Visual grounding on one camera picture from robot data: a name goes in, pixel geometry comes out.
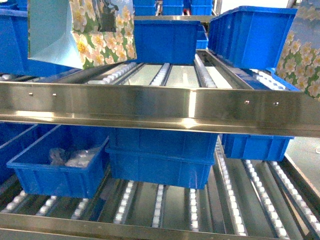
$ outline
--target paper shopping bag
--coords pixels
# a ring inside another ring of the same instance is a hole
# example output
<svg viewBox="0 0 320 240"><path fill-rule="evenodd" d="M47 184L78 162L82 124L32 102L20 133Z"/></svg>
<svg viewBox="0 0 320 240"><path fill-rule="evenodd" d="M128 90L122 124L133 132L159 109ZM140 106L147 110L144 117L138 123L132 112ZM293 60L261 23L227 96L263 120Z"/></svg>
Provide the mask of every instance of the paper shopping bag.
<svg viewBox="0 0 320 240"><path fill-rule="evenodd" d="M320 102L320 0L301 2L276 74Z"/></svg>
<svg viewBox="0 0 320 240"><path fill-rule="evenodd" d="M136 59L132 0L29 0L28 57L79 69Z"/></svg>

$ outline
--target stacked blue bins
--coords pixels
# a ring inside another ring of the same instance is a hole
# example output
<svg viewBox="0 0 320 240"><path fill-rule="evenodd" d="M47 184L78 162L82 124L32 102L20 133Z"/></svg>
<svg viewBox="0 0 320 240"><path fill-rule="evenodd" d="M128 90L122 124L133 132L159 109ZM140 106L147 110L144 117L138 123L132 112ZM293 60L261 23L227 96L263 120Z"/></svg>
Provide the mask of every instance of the stacked blue bins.
<svg viewBox="0 0 320 240"><path fill-rule="evenodd" d="M203 25L199 25L196 33L196 49L206 49L207 46L208 37L206 35L206 29Z"/></svg>
<svg viewBox="0 0 320 240"><path fill-rule="evenodd" d="M112 177L203 189L215 163L217 134L113 128L105 149Z"/></svg>
<svg viewBox="0 0 320 240"><path fill-rule="evenodd" d="M191 0L191 15L211 15L212 0Z"/></svg>
<svg viewBox="0 0 320 240"><path fill-rule="evenodd" d="M184 0L162 0L162 15L178 15L184 12Z"/></svg>
<svg viewBox="0 0 320 240"><path fill-rule="evenodd" d="M133 0L134 12L136 16L155 16L155 0Z"/></svg>

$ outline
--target empty blue bin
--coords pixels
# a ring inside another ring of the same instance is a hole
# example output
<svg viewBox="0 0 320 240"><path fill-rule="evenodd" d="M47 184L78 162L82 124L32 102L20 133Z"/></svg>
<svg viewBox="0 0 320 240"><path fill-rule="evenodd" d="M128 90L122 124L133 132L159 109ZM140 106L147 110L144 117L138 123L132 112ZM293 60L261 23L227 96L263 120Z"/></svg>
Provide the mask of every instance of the empty blue bin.
<svg viewBox="0 0 320 240"><path fill-rule="evenodd" d="M204 31L196 33L196 49L206 49L208 46L208 37Z"/></svg>
<svg viewBox="0 0 320 240"><path fill-rule="evenodd" d="M163 6L183 6L184 0L162 0Z"/></svg>
<svg viewBox="0 0 320 240"><path fill-rule="evenodd" d="M70 67L28 59L28 12L0 9L0 72L48 77Z"/></svg>
<svg viewBox="0 0 320 240"><path fill-rule="evenodd" d="M112 177L183 188L203 189L215 163L160 154L127 152L106 148L110 155Z"/></svg>
<svg viewBox="0 0 320 240"><path fill-rule="evenodd" d="M217 134L113 128L108 147L113 178L203 189L215 163Z"/></svg>
<svg viewBox="0 0 320 240"><path fill-rule="evenodd" d="M198 6L204 6L204 5L213 5L213 0L191 0L191 5L198 5Z"/></svg>
<svg viewBox="0 0 320 240"><path fill-rule="evenodd" d="M134 12L136 16L155 16L156 5L153 6L134 6Z"/></svg>
<svg viewBox="0 0 320 240"><path fill-rule="evenodd" d="M136 7L144 7L144 6L154 6L156 4L155 0L133 0L133 5Z"/></svg>
<svg viewBox="0 0 320 240"><path fill-rule="evenodd" d="M0 3L0 9L17 9L16 1L6 1Z"/></svg>
<svg viewBox="0 0 320 240"><path fill-rule="evenodd" d="M206 28L205 28L205 26L203 26L203 25L200 24L200 25L198 25L197 31L198 31L198 32L204 32L204 33L205 33L205 32L206 32Z"/></svg>
<svg viewBox="0 0 320 240"><path fill-rule="evenodd" d="M0 184L15 171L7 162L51 130L54 125L0 123Z"/></svg>
<svg viewBox="0 0 320 240"><path fill-rule="evenodd" d="M190 9L190 7L191 7L190 0L183 0L183 8Z"/></svg>
<svg viewBox="0 0 320 240"><path fill-rule="evenodd" d="M211 15L213 5L193 5L191 3L191 15Z"/></svg>
<svg viewBox="0 0 320 240"><path fill-rule="evenodd" d="M231 159L282 161L293 136L224 134L224 154Z"/></svg>
<svg viewBox="0 0 320 240"><path fill-rule="evenodd" d="M208 47L234 67L276 67L297 9L240 6L210 22Z"/></svg>
<svg viewBox="0 0 320 240"><path fill-rule="evenodd" d="M199 24L199 21L135 20L134 62L193 64Z"/></svg>
<svg viewBox="0 0 320 240"><path fill-rule="evenodd" d="M184 5L163 5L162 15L165 16L181 16L184 12Z"/></svg>

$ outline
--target white flower pattern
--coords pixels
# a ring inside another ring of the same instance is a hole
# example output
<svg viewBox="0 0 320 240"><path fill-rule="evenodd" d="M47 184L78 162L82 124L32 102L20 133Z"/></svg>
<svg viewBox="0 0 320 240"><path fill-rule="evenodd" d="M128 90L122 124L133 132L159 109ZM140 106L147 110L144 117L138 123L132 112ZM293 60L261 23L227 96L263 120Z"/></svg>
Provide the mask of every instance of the white flower pattern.
<svg viewBox="0 0 320 240"><path fill-rule="evenodd" d="M84 7L80 6L79 0L70 0L70 8L72 11L73 28L83 33L87 25Z"/></svg>

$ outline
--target metal shelf frame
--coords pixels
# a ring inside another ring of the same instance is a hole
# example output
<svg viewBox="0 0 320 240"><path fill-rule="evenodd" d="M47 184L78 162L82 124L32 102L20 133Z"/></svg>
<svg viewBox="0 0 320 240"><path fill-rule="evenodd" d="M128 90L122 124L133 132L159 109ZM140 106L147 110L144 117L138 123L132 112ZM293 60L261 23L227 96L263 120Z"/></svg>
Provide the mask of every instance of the metal shelf frame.
<svg viewBox="0 0 320 240"><path fill-rule="evenodd" d="M98 67L53 83L1 82L0 121L320 137L319 102L253 90L242 70L199 55L238 89L82 84L110 69Z"/></svg>

